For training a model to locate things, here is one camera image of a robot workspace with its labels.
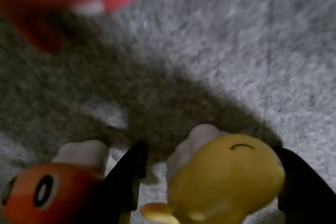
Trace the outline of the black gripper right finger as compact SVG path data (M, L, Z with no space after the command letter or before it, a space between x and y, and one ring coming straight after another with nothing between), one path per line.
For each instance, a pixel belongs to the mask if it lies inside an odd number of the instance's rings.
M278 209L285 223L335 223L335 192L298 154L277 147L284 167L285 184L278 195Z

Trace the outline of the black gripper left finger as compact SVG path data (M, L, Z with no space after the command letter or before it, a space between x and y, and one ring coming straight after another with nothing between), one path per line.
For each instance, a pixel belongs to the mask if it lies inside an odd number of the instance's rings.
M99 185L90 202L89 223L130 223L146 176L148 145L136 143Z

